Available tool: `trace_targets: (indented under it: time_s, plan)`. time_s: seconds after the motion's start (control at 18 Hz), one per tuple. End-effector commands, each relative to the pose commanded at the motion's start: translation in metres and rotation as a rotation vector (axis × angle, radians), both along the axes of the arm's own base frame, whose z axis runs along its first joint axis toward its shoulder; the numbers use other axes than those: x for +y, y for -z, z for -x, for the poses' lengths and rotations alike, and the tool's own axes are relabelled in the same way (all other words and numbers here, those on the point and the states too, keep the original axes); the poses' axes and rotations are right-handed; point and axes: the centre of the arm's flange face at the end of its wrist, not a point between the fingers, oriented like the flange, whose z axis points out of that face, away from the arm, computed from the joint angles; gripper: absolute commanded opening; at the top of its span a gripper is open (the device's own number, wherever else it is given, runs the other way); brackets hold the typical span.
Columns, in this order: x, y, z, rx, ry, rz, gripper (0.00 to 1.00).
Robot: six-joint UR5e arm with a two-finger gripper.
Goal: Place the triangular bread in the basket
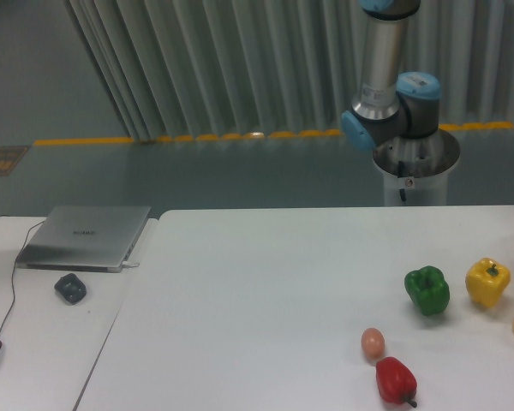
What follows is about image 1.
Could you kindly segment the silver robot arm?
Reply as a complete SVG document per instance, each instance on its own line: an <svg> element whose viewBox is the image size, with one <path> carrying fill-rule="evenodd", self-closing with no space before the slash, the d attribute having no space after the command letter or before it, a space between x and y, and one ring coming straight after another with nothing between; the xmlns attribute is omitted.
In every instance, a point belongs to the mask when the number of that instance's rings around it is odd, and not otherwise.
<svg viewBox="0 0 514 411"><path fill-rule="evenodd" d="M409 18L419 1L360 1L368 18L362 74L351 108L341 115L350 143L371 151L396 137L427 138L439 127L441 87L432 75L401 73Z"/></svg>

